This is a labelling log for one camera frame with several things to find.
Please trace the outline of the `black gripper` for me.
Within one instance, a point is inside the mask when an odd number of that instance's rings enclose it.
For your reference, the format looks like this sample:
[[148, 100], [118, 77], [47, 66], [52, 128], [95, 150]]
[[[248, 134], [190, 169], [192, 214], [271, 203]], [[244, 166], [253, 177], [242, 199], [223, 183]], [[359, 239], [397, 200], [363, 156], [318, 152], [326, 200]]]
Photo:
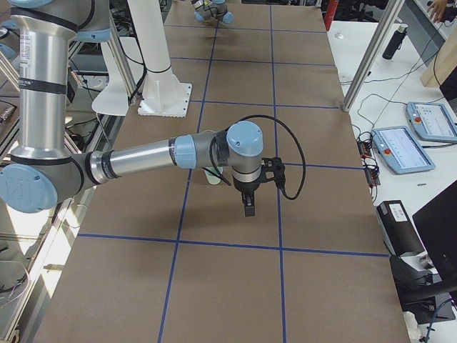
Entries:
[[241, 182], [238, 179], [234, 179], [233, 184], [241, 193], [245, 216], [254, 217], [256, 214], [255, 191], [259, 188], [260, 183], [257, 181]]

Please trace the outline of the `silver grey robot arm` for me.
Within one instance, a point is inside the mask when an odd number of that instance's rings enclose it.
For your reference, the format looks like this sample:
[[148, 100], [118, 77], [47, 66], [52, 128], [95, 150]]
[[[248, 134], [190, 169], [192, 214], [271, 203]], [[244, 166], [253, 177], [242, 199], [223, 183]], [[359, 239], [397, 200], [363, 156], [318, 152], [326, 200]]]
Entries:
[[225, 0], [192, 0], [194, 16], [197, 21], [204, 22], [209, 20], [221, 21], [224, 24], [232, 24], [234, 15], [228, 10]]
[[111, 37], [107, 1], [13, 1], [11, 18], [20, 31], [20, 127], [11, 164], [1, 172], [1, 198], [10, 207], [37, 213], [94, 185], [151, 169], [230, 166], [246, 216], [255, 214], [263, 137], [253, 122], [119, 151], [65, 150], [69, 43]]

